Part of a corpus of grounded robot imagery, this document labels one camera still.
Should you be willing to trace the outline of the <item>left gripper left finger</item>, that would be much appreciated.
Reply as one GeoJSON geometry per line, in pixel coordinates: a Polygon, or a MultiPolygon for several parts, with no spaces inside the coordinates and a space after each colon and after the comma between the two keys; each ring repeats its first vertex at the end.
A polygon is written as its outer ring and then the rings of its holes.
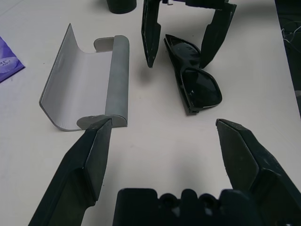
{"type": "Polygon", "coordinates": [[[29,224],[80,226],[99,199],[111,138],[111,119],[89,126],[58,166],[29,224]]]}

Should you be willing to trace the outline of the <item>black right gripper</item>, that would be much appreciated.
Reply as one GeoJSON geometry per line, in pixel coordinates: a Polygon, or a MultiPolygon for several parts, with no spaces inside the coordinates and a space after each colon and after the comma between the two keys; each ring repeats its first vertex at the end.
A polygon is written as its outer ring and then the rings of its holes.
{"type": "MultiPolygon", "coordinates": [[[[175,0],[190,7],[216,9],[212,22],[206,27],[201,44],[200,68],[205,68],[223,44],[237,5],[228,0],[175,0]]],[[[158,23],[159,0],[143,1],[142,41],[146,62],[153,67],[159,46],[161,25],[158,23]]]]}

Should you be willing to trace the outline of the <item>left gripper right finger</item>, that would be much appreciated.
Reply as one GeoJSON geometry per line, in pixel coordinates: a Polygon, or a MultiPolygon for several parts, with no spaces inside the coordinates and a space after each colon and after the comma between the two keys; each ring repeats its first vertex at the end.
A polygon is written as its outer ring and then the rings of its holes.
{"type": "Polygon", "coordinates": [[[218,119],[216,126],[233,189],[252,194],[268,226],[299,226],[301,193],[276,158],[242,125],[218,119]]]}

